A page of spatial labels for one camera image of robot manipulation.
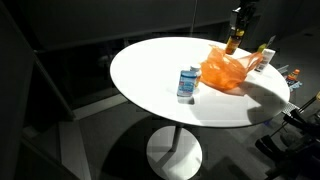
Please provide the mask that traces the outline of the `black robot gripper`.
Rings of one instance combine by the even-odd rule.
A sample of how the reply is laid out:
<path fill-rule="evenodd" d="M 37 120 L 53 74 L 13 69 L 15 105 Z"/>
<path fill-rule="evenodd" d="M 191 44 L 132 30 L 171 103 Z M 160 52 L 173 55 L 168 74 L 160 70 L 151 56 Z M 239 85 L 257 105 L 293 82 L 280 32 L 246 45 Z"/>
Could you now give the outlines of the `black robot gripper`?
<path fill-rule="evenodd" d="M 240 0 L 239 6 L 231 11 L 230 27 L 232 30 L 246 29 L 256 11 L 258 2 L 259 0 Z"/>

